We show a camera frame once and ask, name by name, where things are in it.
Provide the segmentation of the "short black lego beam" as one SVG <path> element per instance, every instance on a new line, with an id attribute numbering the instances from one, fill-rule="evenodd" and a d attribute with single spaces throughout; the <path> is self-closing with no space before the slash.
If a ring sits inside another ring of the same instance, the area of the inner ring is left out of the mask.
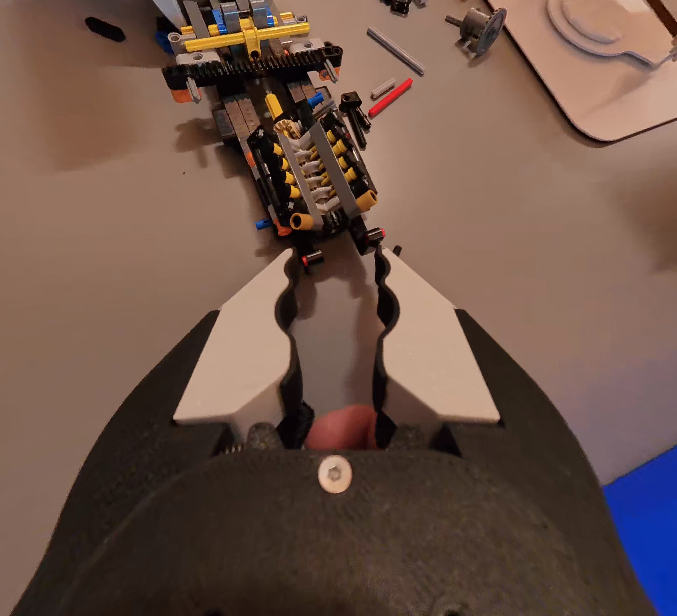
<path id="1" fill-rule="evenodd" d="M 126 41 L 126 35 L 122 28 L 103 19 L 88 16 L 84 19 L 84 23 L 86 27 L 97 36 L 115 43 L 124 43 Z"/>

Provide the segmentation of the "long grey lego axle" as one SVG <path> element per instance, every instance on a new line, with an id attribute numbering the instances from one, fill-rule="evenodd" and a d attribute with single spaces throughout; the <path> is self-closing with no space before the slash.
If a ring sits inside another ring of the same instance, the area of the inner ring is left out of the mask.
<path id="1" fill-rule="evenodd" d="M 400 62 L 404 63 L 409 69 L 413 70 L 417 75 L 420 77 L 424 76 L 424 65 L 416 60 L 410 53 L 405 51 L 400 45 L 397 45 L 390 38 L 385 36 L 381 31 L 369 26 L 367 28 L 366 34 L 378 45 L 396 57 Z"/>

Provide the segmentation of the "white stand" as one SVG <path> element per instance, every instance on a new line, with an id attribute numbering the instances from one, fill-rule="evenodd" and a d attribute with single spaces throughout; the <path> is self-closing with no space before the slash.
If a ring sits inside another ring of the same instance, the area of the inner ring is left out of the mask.
<path id="1" fill-rule="evenodd" d="M 560 36 L 591 55 L 627 57 L 651 70 L 676 61 L 676 36 L 655 0 L 547 0 L 547 11 Z"/>

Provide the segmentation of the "person's right hand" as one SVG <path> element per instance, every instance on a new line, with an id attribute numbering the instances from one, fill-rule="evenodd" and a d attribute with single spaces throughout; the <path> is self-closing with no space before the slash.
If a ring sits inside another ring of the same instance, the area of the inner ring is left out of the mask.
<path id="1" fill-rule="evenodd" d="M 351 405 L 316 417 L 305 440 L 310 450 L 343 451 L 377 448 L 376 411 L 368 405 Z"/>

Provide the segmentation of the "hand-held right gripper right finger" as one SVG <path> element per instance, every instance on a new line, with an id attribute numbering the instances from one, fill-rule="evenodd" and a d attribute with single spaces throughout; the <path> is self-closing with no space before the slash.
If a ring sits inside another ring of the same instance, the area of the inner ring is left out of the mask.
<path id="1" fill-rule="evenodd" d="M 373 372 L 375 439 L 386 448 L 403 426 L 428 446 L 447 424 L 499 425 L 500 412 L 456 308 L 394 251 L 374 254 L 378 288 Z"/>

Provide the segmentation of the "black lego connector with pins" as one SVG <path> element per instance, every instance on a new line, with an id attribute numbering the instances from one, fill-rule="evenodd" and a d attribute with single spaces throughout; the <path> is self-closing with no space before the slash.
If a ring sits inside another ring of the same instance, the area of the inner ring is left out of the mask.
<path id="1" fill-rule="evenodd" d="M 361 108 L 362 100 L 357 92 L 343 93 L 339 110 L 348 118 L 355 142 L 360 150 L 366 149 L 366 132 L 371 129 L 371 121 Z"/>

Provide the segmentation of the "white lamp base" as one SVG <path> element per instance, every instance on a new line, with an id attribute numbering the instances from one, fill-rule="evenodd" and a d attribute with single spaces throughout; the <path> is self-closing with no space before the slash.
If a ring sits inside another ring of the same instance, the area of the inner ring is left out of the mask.
<path id="1" fill-rule="evenodd" d="M 505 27 L 571 124 L 618 141 L 676 120 L 676 62 L 651 70 L 627 57 L 580 50 L 554 28 L 547 0 L 486 0 L 507 10 Z"/>

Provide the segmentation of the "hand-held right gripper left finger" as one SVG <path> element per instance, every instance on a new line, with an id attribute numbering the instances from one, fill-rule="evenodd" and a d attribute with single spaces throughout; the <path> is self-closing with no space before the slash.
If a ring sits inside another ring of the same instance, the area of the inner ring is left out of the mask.
<path id="1" fill-rule="evenodd" d="M 300 261 L 284 250 L 219 309 L 173 415 L 179 425 L 225 423 L 237 440 L 272 425 L 287 448 L 302 447 L 314 419 L 292 323 Z"/>

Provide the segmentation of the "lego car chassis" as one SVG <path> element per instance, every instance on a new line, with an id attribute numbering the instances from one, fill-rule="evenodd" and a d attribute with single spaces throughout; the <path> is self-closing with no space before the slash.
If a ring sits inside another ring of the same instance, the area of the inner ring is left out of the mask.
<path id="1" fill-rule="evenodd" d="M 225 145 L 238 144 L 271 227 L 304 270 L 324 260 L 319 243 L 344 232 L 360 253 L 385 238 L 366 214 L 378 202 L 348 118 L 326 85 L 343 50 L 309 37 L 304 16 L 274 0 L 181 0 L 188 26 L 166 37 L 175 63 L 163 78 L 177 103 L 209 98 Z"/>

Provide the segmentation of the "red lego axle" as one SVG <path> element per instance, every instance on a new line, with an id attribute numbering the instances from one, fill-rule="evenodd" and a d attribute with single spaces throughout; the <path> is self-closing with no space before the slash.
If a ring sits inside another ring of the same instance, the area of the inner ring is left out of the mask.
<path id="1" fill-rule="evenodd" d="M 398 100 L 402 95 L 408 92 L 413 85 L 413 79 L 408 78 L 404 80 L 400 85 L 394 87 L 388 94 L 383 98 L 379 99 L 369 110 L 368 117 L 375 118 L 377 115 L 382 113 L 386 108 Z"/>

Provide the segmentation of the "blue plastic bin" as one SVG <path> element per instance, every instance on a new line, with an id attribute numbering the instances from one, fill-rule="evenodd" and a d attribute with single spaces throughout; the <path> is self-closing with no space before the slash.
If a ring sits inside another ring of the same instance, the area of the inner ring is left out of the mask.
<path id="1" fill-rule="evenodd" d="M 660 615 L 676 614 L 676 447 L 605 485 L 623 548 Z"/>

